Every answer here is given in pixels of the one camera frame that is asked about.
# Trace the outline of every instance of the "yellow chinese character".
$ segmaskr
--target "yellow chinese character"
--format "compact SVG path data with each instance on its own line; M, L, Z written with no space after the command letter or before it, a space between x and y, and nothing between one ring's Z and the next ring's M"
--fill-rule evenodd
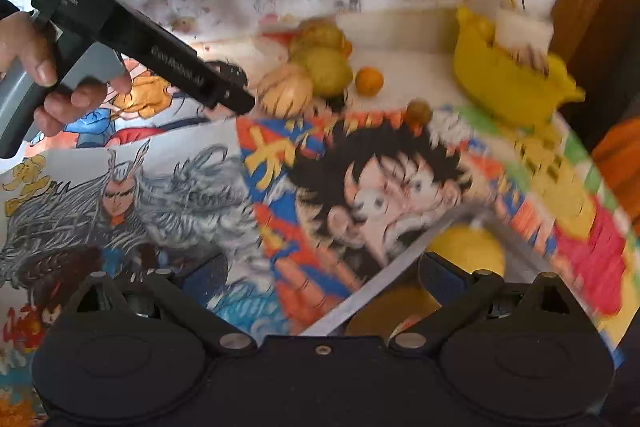
M274 178L282 172L282 161L280 156L284 154L284 163L292 166L296 159L296 148L287 140L282 139L271 143L265 143L259 127L251 127L249 134L255 143L255 152L247 156L244 160L249 174L254 174L256 169L266 163L266 172L262 179L255 184L256 188L266 190Z

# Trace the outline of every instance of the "orange fruit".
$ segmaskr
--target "orange fruit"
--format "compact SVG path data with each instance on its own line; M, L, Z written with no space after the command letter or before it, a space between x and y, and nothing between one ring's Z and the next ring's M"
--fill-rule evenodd
M370 66L365 66L356 75L356 90L362 96L376 96L384 83L382 73Z
M345 40L340 52L344 55L344 58L351 57L351 53L353 52L353 44L351 44L351 41Z

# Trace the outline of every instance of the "hand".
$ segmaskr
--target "hand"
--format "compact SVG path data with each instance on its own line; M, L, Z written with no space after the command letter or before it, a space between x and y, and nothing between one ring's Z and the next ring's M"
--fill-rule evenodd
M30 16L18 12L0 20L0 71L9 69L15 57L22 61L24 69L41 86L53 86L58 80L51 47L31 23ZM120 93L131 90L128 73L111 80L111 87ZM44 106L33 113L33 120L46 136L55 136L65 124L82 118L104 101L107 86L101 82L84 82L71 94L49 93Z

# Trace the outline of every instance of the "manga poster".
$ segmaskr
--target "manga poster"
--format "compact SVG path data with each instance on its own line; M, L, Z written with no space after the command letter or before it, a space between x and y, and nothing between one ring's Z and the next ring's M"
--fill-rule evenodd
M31 357L93 271L126 282L171 269L261 341L331 317L466 201L492 207L596 322L626 320L635 250L612 214L564 156L531 137L481 139L466 117L436 108L422 128L401 111L236 118L25 159L0 176L0 407L18 418L29 404L13 425L43 414Z

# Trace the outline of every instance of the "orange object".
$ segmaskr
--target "orange object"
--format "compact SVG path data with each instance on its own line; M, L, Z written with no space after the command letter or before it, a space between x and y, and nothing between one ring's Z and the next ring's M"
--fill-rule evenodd
M344 41L344 45L342 46L341 51L344 55L344 58L351 57L351 54L353 53L353 44L351 44L351 41Z
M610 129L591 156L640 233L640 118Z
M382 73L370 66L365 66L356 75L356 90L362 96L376 96L384 83Z

